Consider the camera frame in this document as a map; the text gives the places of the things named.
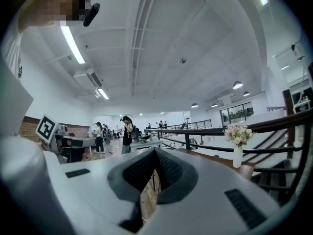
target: woman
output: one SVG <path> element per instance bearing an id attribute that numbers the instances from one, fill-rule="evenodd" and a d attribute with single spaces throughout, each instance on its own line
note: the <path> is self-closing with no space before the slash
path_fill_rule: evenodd
<path id="1" fill-rule="evenodd" d="M 101 147 L 101 153 L 104 152 L 104 147 L 103 147 L 103 139 L 102 139 L 102 126 L 100 122 L 96 123 L 96 128 L 95 128 L 95 134 L 97 135 L 96 137 L 96 152 L 99 153 L 99 147 Z"/>
<path id="2" fill-rule="evenodd" d="M 124 122 L 124 136 L 123 136 L 123 146 L 122 154 L 131 152 L 131 143 L 132 143 L 132 132 L 133 132 L 133 122 L 128 116 L 122 118 Z"/>

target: air conditioner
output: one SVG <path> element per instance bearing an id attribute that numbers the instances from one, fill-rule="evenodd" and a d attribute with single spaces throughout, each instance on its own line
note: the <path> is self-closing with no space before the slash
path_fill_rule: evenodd
<path id="1" fill-rule="evenodd" d="M 84 90 L 95 90 L 102 87 L 93 69 L 78 70 L 73 77 Z"/>

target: brick wall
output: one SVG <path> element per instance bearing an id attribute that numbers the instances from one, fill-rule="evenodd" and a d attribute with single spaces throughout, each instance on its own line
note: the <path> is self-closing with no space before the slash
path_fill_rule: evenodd
<path id="1" fill-rule="evenodd" d="M 34 142 L 39 141 L 39 137 L 35 133 L 37 125 L 40 119 L 32 117 L 24 117 L 21 128 L 20 135 Z M 85 138 L 87 137 L 87 131 L 89 126 L 71 125 L 60 123 L 61 125 L 66 125 L 69 133 L 74 133 L 76 137 Z"/>

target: security camera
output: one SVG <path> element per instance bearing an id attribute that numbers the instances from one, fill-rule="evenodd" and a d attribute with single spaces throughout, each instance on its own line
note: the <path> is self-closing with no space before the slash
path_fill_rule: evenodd
<path id="1" fill-rule="evenodd" d="M 183 58 L 180 60 L 180 63 L 184 64 L 184 63 L 186 63 L 186 61 L 187 61 L 186 58 L 183 57 Z"/>

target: black pants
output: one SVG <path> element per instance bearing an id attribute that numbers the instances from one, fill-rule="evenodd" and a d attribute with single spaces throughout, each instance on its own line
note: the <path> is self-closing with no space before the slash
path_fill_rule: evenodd
<path id="1" fill-rule="evenodd" d="M 102 137 L 97 137 L 96 138 L 96 151 L 97 152 L 99 151 L 99 147 L 101 147 L 101 151 L 104 151 Z"/>

